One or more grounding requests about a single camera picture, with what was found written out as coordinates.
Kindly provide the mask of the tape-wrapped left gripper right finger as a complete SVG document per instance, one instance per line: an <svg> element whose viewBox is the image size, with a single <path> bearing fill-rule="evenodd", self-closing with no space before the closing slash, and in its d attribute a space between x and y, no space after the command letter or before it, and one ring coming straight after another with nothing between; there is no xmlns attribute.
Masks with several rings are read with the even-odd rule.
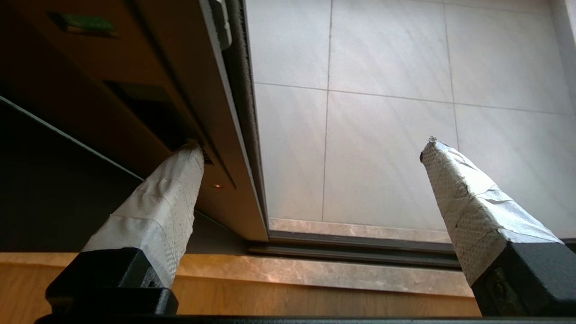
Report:
<svg viewBox="0 0 576 324"><path fill-rule="evenodd" d="M482 315L574 316L575 252L444 142L419 159Z"/></svg>

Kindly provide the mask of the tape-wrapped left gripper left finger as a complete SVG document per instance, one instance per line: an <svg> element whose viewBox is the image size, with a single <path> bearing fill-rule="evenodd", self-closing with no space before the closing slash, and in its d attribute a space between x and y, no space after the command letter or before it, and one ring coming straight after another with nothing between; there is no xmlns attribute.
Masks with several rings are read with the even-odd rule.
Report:
<svg viewBox="0 0 576 324"><path fill-rule="evenodd" d="M204 154L187 142L162 162L50 283L52 316L167 316L193 233Z"/></svg>

